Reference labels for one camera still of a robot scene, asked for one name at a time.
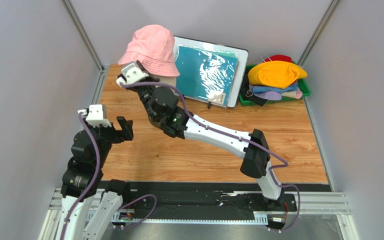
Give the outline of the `pink bucket hat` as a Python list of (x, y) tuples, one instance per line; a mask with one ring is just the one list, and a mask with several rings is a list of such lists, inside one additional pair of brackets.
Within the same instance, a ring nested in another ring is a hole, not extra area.
[(158, 25), (146, 25), (133, 34), (119, 65), (139, 61), (151, 74), (176, 78), (180, 75), (174, 56), (175, 38), (171, 31)]

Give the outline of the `yellow bucket hat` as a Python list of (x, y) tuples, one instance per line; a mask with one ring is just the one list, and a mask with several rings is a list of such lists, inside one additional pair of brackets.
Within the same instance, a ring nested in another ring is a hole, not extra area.
[(266, 61), (254, 66), (247, 74), (248, 81), (254, 86), (267, 86), (286, 89), (308, 73), (299, 65), (286, 61)]

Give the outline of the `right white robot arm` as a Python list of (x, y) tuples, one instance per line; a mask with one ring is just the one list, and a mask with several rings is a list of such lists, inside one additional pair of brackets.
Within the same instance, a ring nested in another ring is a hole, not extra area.
[(252, 133), (236, 131), (204, 120), (179, 107), (182, 95), (175, 96), (175, 89), (161, 83), (140, 61), (131, 61), (129, 70), (123, 70), (122, 80), (136, 92), (147, 112), (149, 122), (171, 138), (182, 138), (208, 143), (224, 149), (242, 159), (240, 171), (254, 178), (262, 195), (268, 201), (281, 202), (284, 191), (273, 173), (270, 151), (262, 131)]

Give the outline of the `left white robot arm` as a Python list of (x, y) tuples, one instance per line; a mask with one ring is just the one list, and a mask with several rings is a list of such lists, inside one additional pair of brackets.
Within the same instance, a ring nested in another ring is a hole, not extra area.
[(117, 117), (121, 129), (116, 130), (112, 124), (91, 126), (81, 113), (78, 118), (83, 130), (74, 136), (72, 157), (62, 176), (61, 216), (56, 239), (100, 240), (115, 212), (130, 198), (130, 184), (112, 179), (101, 194), (91, 220), (86, 220), (103, 178), (102, 168), (109, 151), (114, 144), (133, 140), (133, 121)]

